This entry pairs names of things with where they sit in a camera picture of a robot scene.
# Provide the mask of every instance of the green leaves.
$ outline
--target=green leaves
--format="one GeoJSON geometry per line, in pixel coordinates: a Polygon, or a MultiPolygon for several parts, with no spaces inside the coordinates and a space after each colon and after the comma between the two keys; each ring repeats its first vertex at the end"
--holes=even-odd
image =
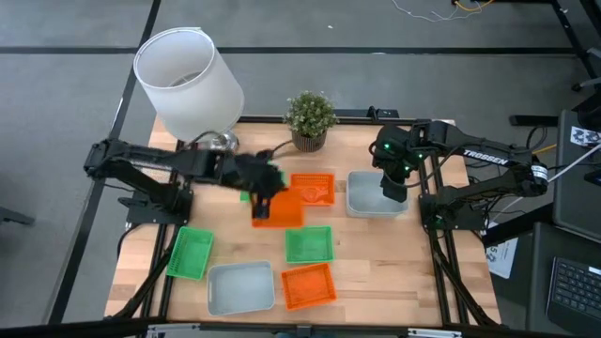
{"type": "Polygon", "coordinates": [[[302,136],[317,137],[338,121],[333,112],[333,104],[321,94],[307,90],[288,101],[290,108],[284,115],[284,122],[302,136]]]}

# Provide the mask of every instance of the white cable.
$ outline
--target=white cable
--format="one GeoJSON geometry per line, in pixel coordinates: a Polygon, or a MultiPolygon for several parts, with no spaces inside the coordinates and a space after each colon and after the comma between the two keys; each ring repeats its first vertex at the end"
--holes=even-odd
{"type": "Polygon", "coordinates": [[[434,10],[432,10],[432,11],[430,11],[430,13],[432,13],[432,14],[436,15],[437,17],[439,17],[438,19],[433,20],[433,19],[427,18],[427,17],[422,16],[422,15],[413,15],[409,10],[406,10],[406,9],[401,8],[400,6],[398,6],[398,4],[396,3],[395,0],[391,0],[391,1],[393,2],[393,4],[396,7],[396,9],[404,12],[405,14],[408,14],[410,17],[416,18],[416,19],[426,20],[426,21],[431,22],[431,23],[439,23],[441,21],[451,21],[451,20],[456,20],[456,19],[468,19],[468,17],[470,17],[471,15],[482,13],[482,7],[480,7],[480,3],[476,1],[476,4],[478,5],[478,9],[479,9],[478,11],[474,11],[474,12],[472,12],[472,13],[466,15],[466,16],[454,17],[454,15],[459,10],[459,6],[455,6],[455,10],[453,11],[453,13],[451,13],[451,15],[449,15],[448,17],[445,18],[445,17],[439,15],[434,10]]]}
{"type": "MultiPolygon", "coordinates": [[[[572,164],[568,165],[567,167],[565,167],[563,170],[561,170],[561,172],[555,174],[554,177],[552,177],[548,182],[551,183],[552,181],[556,180],[557,178],[559,178],[561,175],[563,175],[565,172],[567,172],[568,170],[572,169],[576,164],[582,162],[582,160],[586,159],[589,155],[593,154],[595,151],[601,149],[601,144],[598,144],[596,147],[594,147],[593,149],[589,150],[586,154],[580,156],[577,160],[573,161],[572,164]]],[[[516,200],[514,200],[512,203],[508,204],[507,207],[504,207],[498,214],[497,216],[495,216],[492,220],[490,220],[490,222],[494,222],[497,217],[499,217],[500,215],[502,215],[502,213],[507,210],[508,208],[510,208],[512,205],[514,205],[515,203],[521,201],[524,197],[519,197],[516,200]]]]}

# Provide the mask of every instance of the plant pot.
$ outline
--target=plant pot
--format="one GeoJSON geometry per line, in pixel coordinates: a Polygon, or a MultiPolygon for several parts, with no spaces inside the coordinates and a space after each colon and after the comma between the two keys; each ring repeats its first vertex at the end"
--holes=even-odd
{"type": "Polygon", "coordinates": [[[326,143],[326,135],[327,134],[328,134],[328,131],[324,131],[321,135],[319,135],[317,137],[305,137],[295,131],[292,131],[292,143],[300,151],[304,151],[304,152],[318,151],[326,143]]]}

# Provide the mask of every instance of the floor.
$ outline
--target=floor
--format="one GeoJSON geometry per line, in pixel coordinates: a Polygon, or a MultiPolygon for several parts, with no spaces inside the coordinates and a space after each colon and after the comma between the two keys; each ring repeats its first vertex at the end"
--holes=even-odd
{"type": "MultiPolygon", "coordinates": [[[[453,11],[443,0],[396,1],[414,15],[453,11]]],[[[32,226],[0,226],[2,328],[47,318],[90,190],[82,165],[90,145],[111,129],[133,59],[132,54],[7,54],[3,48],[136,47],[151,5],[152,0],[0,0],[0,205],[37,219],[32,226]]],[[[564,0],[562,5],[582,43],[598,44],[578,2],[564,0]]],[[[162,1],[153,33],[175,26],[201,26],[222,47],[569,47],[555,13],[545,5],[492,4],[466,20],[430,23],[396,10],[390,0],[162,1]]],[[[509,115],[557,115],[591,93],[569,89],[586,78],[579,61],[569,56],[223,58],[244,89],[244,114],[281,115],[287,98],[303,89],[322,90],[338,108],[375,105],[398,109],[403,117],[451,118],[466,133],[504,143],[523,144],[528,133],[510,127],[509,115]]],[[[154,117],[136,86],[120,138],[145,144],[154,117]]],[[[549,130],[545,144],[555,138],[555,130],[549,130]]],[[[542,159],[553,163],[554,155],[542,159]]],[[[470,174],[485,178],[498,173],[487,168],[470,174]]],[[[111,189],[102,194],[66,321],[102,317],[126,214],[116,201],[122,194],[111,189]]],[[[516,208],[528,211],[550,196],[516,208]]],[[[527,242],[520,241],[523,260],[528,259],[527,242]]],[[[510,281],[494,278],[503,323],[513,328],[524,325],[524,275],[517,272],[510,281]]]]}

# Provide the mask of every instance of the potted plant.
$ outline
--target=potted plant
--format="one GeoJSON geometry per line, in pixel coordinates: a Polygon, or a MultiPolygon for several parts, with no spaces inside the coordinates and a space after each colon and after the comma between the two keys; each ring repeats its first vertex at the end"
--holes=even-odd
{"type": "Polygon", "coordinates": [[[337,121],[333,104],[325,96],[310,91],[288,101],[290,108],[284,122],[292,131],[292,143],[300,151],[318,151],[326,143],[328,128],[337,121]]]}

